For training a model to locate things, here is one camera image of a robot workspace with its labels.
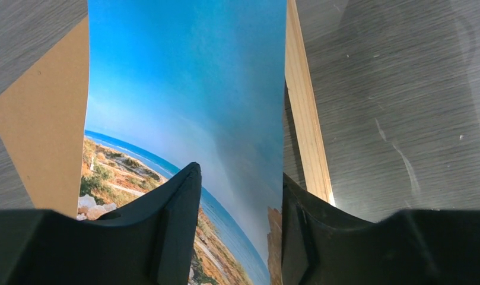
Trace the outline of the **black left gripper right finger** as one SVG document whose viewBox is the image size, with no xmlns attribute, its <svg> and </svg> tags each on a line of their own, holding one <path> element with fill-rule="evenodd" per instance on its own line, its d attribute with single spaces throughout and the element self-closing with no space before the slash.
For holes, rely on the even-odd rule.
<svg viewBox="0 0 480 285">
<path fill-rule="evenodd" d="M 283 177 L 284 284 L 480 284 L 480 210 L 400 210 L 372 223 Z"/>
</svg>

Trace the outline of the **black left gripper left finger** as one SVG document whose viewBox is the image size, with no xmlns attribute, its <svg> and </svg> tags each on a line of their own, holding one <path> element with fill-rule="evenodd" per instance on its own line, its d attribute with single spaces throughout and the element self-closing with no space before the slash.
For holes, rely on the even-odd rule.
<svg viewBox="0 0 480 285">
<path fill-rule="evenodd" d="M 0 284 L 186 284 L 201 168 L 97 220 L 52 210 L 0 210 Z"/>
</svg>

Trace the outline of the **light wooden picture frame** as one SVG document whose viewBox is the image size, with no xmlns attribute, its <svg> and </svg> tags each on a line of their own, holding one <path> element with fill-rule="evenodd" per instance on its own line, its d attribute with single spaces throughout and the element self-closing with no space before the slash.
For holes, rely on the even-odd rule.
<svg viewBox="0 0 480 285">
<path fill-rule="evenodd" d="M 295 0 L 287 1 L 285 79 L 306 182 L 313 195 L 335 206 L 322 131 Z"/>
</svg>

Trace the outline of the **landscape photo print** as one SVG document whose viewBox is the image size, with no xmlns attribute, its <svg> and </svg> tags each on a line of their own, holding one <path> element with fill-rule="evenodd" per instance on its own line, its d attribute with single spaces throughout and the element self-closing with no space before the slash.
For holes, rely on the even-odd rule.
<svg viewBox="0 0 480 285">
<path fill-rule="evenodd" d="M 88 1 L 79 220 L 196 162 L 189 284 L 281 284 L 285 1 Z"/>
</svg>

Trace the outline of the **clear acrylic sheet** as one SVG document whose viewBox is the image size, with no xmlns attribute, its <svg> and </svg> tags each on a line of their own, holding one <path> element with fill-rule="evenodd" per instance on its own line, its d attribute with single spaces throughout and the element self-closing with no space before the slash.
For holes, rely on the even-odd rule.
<svg viewBox="0 0 480 285">
<path fill-rule="evenodd" d="M 298 1 L 336 206 L 480 210 L 480 1 Z"/>
</svg>

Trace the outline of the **brown cardboard backing board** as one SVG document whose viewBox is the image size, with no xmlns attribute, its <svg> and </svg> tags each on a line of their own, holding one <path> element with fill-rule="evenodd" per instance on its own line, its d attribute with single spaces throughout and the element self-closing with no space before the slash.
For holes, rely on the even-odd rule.
<svg viewBox="0 0 480 285">
<path fill-rule="evenodd" d="M 0 95 L 0 137 L 36 208 L 77 215 L 89 79 L 81 20 Z"/>
</svg>

